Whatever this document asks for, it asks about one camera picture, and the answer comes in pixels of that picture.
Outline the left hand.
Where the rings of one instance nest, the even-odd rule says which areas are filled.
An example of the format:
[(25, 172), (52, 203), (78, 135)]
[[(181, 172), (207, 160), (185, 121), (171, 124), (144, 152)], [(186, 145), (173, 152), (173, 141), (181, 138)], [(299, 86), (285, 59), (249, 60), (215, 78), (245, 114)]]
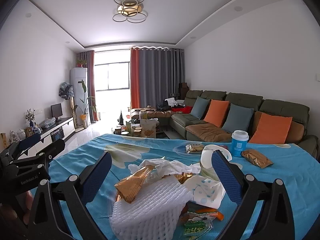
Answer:
[(33, 204), (33, 195), (30, 191), (13, 198), (10, 203), (1, 204), (1, 216), (8, 221), (22, 221), (29, 224), (30, 212)]

